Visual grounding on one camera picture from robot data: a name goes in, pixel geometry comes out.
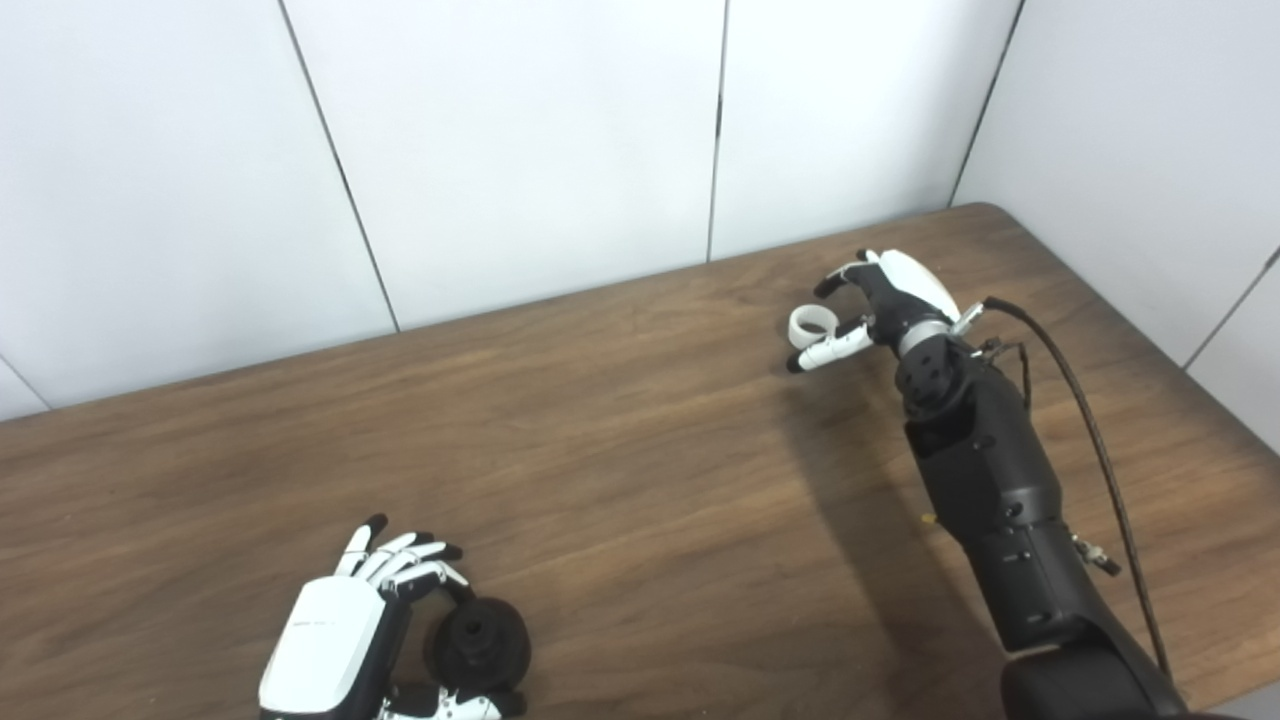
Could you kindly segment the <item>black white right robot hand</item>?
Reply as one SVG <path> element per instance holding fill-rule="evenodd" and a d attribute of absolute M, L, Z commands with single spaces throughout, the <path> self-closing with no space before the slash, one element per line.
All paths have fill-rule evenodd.
<path fill-rule="evenodd" d="M 858 259 L 828 273 L 813 290 L 828 299 L 842 287 L 855 287 L 869 313 L 841 322 L 815 304 L 788 316 L 788 342 L 795 352 L 785 368 L 791 374 L 813 372 L 873 346 L 892 348 L 897 357 L 938 334 L 961 336 L 972 316 L 961 313 L 941 281 L 915 258 L 899 250 L 863 249 Z"/>

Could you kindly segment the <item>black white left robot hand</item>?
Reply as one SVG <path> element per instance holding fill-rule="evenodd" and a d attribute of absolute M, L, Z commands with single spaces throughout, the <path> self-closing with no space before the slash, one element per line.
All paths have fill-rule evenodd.
<path fill-rule="evenodd" d="M 385 543 L 387 516 L 358 525 L 333 571 L 305 583 L 259 683 L 262 719 L 512 719 L 532 643 L 520 612 L 479 596 L 457 570 L 462 548 L 428 532 Z M 413 606 L 443 592 L 453 606 L 424 647 L 430 678 L 393 674 Z"/>

